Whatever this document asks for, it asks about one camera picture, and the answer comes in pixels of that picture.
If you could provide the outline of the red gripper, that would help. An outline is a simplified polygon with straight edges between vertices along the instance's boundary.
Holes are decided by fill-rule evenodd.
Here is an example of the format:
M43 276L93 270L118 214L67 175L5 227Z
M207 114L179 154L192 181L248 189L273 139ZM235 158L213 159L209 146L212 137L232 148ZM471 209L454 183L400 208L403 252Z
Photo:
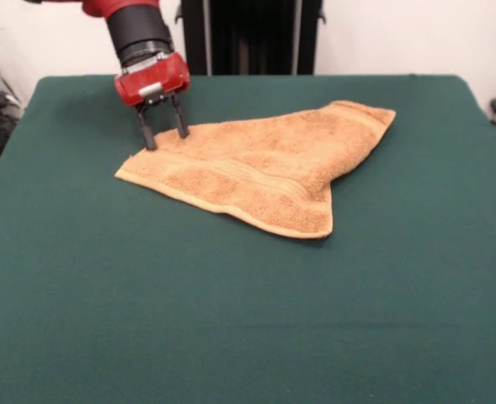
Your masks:
M136 107L139 131L148 151L156 151L154 133L146 121L145 104L150 99L167 97L181 93L189 87L189 68L184 58L177 52L162 59L156 56L129 66L115 78L115 89L125 105ZM179 97L173 94L171 102L175 110L177 131L180 138L189 135L189 127L184 117L184 109Z

